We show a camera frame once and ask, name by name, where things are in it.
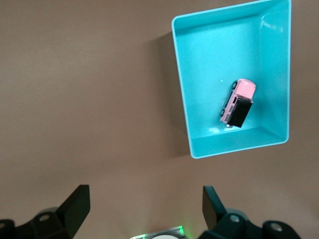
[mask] blue plastic bin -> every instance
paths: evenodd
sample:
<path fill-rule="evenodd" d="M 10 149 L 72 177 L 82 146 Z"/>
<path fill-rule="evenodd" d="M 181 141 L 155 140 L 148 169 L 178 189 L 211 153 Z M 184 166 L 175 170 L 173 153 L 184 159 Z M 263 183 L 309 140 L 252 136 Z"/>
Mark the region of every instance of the blue plastic bin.
<path fill-rule="evenodd" d="M 172 21 L 191 156 L 285 143 L 289 138 L 291 1 L 259 0 Z M 234 81 L 257 85 L 241 128 L 220 111 Z"/>

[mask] brown background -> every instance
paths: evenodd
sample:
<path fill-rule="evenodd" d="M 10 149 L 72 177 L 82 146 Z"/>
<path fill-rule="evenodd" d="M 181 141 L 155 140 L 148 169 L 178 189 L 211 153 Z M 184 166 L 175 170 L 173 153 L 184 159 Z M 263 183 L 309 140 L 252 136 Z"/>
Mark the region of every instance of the brown background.
<path fill-rule="evenodd" d="M 202 186 L 259 226 L 319 238 L 317 0 L 293 0 L 286 144 L 194 160 L 171 37 L 184 13 L 246 0 L 0 2 L 0 218 L 18 225 L 89 184 L 75 238 L 205 230 Z"/>

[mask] toy car wheel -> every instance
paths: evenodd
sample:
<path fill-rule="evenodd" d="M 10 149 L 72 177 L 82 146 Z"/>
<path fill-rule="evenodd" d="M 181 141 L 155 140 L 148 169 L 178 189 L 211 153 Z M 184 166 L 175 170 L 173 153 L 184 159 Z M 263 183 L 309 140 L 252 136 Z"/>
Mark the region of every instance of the toy car wheel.
<path fill-rule="evenodd" d="M 234 90 L 234 89 L 236 88 L 236 86 L 237 86 L 237 81 L 235 81 L 235 82 L 233 83 L 233 85 L 231 86 L 231 88 Z"/>

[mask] green light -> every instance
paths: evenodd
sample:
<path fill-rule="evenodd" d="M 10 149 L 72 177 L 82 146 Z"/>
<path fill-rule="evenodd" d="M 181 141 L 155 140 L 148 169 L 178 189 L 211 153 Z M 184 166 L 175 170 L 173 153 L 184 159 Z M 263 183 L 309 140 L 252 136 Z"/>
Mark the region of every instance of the green light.
<path fill-rule="evenodd" d="M 182 236 L 184 235 L 184 229 L 183 229 L 183 226 L 179 226 L 179 232 L 180 232 L 180 234 L 182 234 Z"/>

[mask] toy car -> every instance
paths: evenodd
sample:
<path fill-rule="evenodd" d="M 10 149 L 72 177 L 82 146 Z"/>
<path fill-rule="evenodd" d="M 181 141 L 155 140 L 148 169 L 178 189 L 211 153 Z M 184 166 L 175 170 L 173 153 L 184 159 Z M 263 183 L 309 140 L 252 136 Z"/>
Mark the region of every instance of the toy car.
<path fill-rule="evenodd" d="M 256 85 L 249 80 L 239 79 L 233 83 L 232 90 L 225 108 L 220 112 L 220 121 L 227 127 L 241 127 L 253 104 Z"/>

